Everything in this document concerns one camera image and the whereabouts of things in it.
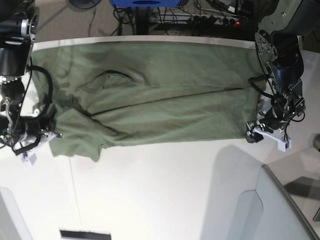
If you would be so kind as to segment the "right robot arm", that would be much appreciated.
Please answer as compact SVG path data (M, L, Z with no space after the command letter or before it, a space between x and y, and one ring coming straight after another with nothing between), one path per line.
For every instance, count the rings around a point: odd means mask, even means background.
M0 143L15 155L25 155L36 148L48 134L45 117L52 102L53 81L49 72L32 62L32 49L40 9L33 0L2 0L0 2ZM47 100L37 116L22 116L28 90L22 77L39 72L44 75Z

